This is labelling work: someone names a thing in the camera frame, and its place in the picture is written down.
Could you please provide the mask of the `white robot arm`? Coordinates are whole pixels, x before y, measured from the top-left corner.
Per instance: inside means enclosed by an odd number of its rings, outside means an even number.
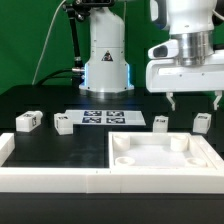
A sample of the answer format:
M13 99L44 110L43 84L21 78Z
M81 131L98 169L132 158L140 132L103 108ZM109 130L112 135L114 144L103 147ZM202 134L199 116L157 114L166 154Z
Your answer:
M224 46L213 44L213 30L224 22L224 0L149 0L151 21L169 39L148 50L149 92L214 92L217 107L224 93ZM124 22L92 2L91 56L80 89L95 96L131 90L124 60Z

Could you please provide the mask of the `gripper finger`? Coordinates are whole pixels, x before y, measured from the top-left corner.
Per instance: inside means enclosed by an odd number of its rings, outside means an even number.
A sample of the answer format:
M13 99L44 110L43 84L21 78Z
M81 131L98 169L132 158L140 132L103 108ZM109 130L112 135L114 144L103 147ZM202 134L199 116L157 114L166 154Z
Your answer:
M223 96L222 90L215 91L215 100L213 101L214 110L217 110L219 108L219 102L222 99L222 96Z
M175 110L176 103L175 103L175 100L173 98L173 93L172 92L167 92L166 93L166 98L169 101L169 103L171 104L171 109Z

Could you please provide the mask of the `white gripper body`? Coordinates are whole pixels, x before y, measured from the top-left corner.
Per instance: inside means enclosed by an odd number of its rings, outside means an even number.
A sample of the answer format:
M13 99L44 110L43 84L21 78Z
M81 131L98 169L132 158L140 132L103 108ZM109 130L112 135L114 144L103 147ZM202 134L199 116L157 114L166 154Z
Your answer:
M224 64L178 66L172 59L152 60L146 68L150 92L197 92L224 90Z

